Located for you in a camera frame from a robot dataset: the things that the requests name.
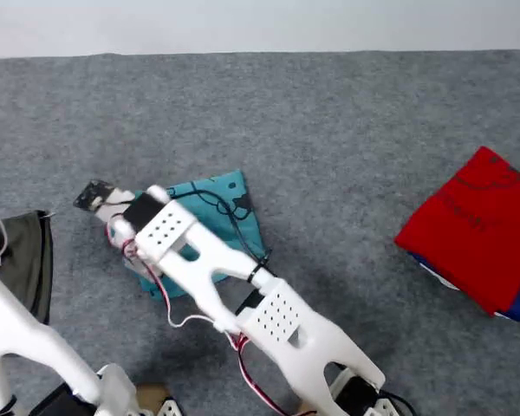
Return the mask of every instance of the gray carpet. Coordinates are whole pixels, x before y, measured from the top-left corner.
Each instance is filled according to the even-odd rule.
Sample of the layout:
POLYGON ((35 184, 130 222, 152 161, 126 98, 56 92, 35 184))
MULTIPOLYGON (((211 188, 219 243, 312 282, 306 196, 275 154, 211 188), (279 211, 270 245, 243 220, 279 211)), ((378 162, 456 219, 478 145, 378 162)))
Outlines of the gray carpet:
MULTIPOLYGON (((520 415, 520 324, 491 319, 393 245, 480 145, 520 169, 520 52, 0 61, 0 215, 58 211, 53 327, 97 369, 166 382, 189 415, 271 413, 225 338, 202 322, 168 328, 100 224, 70 206, 89 179, 142 189, 243 169, 273 269, 389 390, 422 415, 520 415)), ((249 290, 219 288, 231 306, 249 290)), ((173 306, 195 311, 188 298, 173 306)), ((254 348, 246 360, 292 410, 274 365, 254 348)), ((7 367, 29 406, 57 382, 7 367)))

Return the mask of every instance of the red cloth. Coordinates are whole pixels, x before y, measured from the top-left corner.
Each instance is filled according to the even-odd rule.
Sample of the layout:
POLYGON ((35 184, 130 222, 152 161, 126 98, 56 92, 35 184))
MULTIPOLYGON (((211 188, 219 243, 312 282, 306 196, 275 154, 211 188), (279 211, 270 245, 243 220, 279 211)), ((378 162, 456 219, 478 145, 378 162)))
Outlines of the red cloth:
POLYGON ((395 238, 488 313, 520 290, 520 172, 487 147, 432 195, 395 238))

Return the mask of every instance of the white wall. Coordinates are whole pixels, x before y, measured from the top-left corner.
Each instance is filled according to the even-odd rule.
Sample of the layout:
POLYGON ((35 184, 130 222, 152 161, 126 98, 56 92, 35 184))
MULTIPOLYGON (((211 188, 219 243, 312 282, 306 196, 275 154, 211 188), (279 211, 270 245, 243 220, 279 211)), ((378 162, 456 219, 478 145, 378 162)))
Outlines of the white wall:
POLYGON ((0 0, 0 57, 520 49, 520 0, 33 0, 27 4, 29 0, 0 0))

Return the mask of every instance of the teal cloth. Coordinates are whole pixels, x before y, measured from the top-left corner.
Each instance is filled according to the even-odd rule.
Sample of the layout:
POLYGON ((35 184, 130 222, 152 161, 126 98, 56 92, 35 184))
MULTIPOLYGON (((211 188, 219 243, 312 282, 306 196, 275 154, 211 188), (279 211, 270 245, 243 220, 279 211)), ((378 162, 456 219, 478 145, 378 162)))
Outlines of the teal cloth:
MULTIPOLYGON (((239 230, 242 232, 244 240, 250 246, 252 252, 257 257, 263 257, 265 255, 257 217, 254 215, 252 203, 250 202, 244 176, 241 171, 237 170, 222 176, 185 182, 184 184, 168 188, 168 191, 172 197, 177 197, 183 193, 191 192, 193 189, 211 191, 223 198, 232 209, 239 230)), ((224 207, 218 203, 216 198, 210 195, 189 195, 178 199, 178 202, 192 212, 202 224, 224 240, 231 248, 244 251, 231 225, 227 212, 224 207)), ((192 249, 187 247, 181 251, 181 255, 188 260, 192 259, 193 254, 196 255, 192 249)), ((159 289, 155 284, 148 282, 140 275, 137 276, 139 276, 140 287, 144 291, 150 293, 153 299, 162 299, 159 289)), ((216 274, 212 280, 216 283, 226 277, 227 275, 216 274)), ((185 291, 169 277, 162 276, 162 283, 171 298, 185 295, 185 291)))

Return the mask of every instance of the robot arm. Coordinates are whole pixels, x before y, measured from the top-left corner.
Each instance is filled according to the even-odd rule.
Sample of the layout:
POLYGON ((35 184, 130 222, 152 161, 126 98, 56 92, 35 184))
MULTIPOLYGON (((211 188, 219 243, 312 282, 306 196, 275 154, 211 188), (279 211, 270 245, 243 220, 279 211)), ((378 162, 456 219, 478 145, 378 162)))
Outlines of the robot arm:
POLYGON ((18 404, 9 406, 12 395, 1 362, 6 354, 21 355, 51 367, 71 391, 97 407, 95 416, 150 415, 138 408, 135 387, 121 367, 105 366, 99 377, 63 338, 38 322, 0 282, 0 414, 23 416, 26 412, 18 404))
POLYGON ((319 414, 347 415, 325 381, 323 370, 330 362, 346 366, 376 391, 383 385, 383 373, 338 326, 315 312, 283 279, 228 247, 161 187, 151 186, 112 226, 122 240, 134 240, 139 258, 192 296, 217 330, 244 334, 262 349, 295 393, 319 414), (199 253, 198 259, 187 261, 179 254, 185 244, 199 253), (249 280, 262 301, 235 316, 211 281, 220 271, 249 280))

